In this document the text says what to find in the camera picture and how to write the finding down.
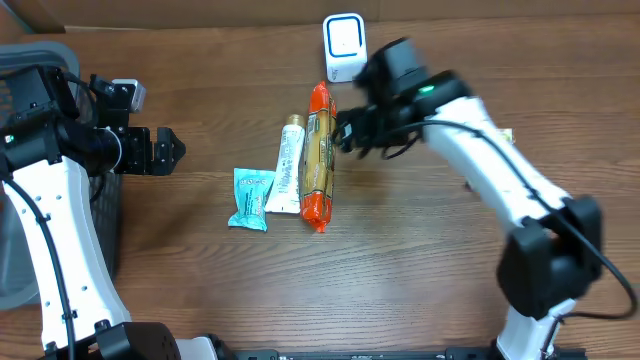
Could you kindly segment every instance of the wooden table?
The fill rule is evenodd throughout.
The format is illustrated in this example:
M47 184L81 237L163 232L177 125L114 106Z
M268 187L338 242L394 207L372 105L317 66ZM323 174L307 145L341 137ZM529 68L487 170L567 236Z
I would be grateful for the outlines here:
M409 35L433 72L453 68L542 173L592 194L606 253L640 282L640 16L367 24L369 50ZM486 345L507 303L491 210L423 146L382 161L336 159L324 235L269 215L267 233L229 229L233 168L274 169L285 117L307 111L324 76L320 26L80 33L54 40L85 78L148 89L132 125L172 127L187 155L169 177L127 177L116 288L139 321L176 337L215 333L232 348L423 350ZM362 104L331 87L338 107ZM612 276L581 310L622 311ZM0 356L41 354L37 306L0 314ZM558 339L594 358L640 356L640 321L571 320Z

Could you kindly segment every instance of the green light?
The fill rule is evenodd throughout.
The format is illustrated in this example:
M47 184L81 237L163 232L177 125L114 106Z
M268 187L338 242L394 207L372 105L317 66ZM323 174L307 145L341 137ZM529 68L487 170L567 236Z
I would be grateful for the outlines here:
M429 85L429 86L425 86L423 88L420 88L420 90L418 90L418 91L420 92L420 94L426 94L428 92L433 91L433 89L435 89L435 86Z

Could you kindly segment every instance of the blue packet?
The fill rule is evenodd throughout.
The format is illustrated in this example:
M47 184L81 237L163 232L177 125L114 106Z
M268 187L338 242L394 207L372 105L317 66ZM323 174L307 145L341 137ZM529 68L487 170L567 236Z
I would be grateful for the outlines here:
M229 219L229 226L267 231L264 206L275 176L275 171L269 170L233 170L233 194L238 212Z

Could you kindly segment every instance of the white tube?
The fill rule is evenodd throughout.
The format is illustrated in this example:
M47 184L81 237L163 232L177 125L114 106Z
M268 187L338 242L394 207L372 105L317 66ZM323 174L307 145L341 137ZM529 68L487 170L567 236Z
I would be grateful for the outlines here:
M292 115L282 129L276 178L265 206L266 212L300 213L298 165L304 144L303 118Z

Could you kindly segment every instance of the gray plastic basket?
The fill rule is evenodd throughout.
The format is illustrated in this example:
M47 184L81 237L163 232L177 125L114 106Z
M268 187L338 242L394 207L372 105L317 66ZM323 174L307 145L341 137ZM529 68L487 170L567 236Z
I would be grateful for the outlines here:
M80 77L78 59L67 46L50 41L24 45L0 46L0 74L15 71L29 65L58 66ZM81 116L80 122L91 119L91 106L87 95L77 85L70 84ZM0 81L0 126L12 113L11 90ZM92 194L100 179L92 178ZM100 198L91 204L91 215L98 234L98 241L111 278L115 276L120 237L120 175L107 174ZM40 302L38 284L24 231L18 213L0 187L0 310Z

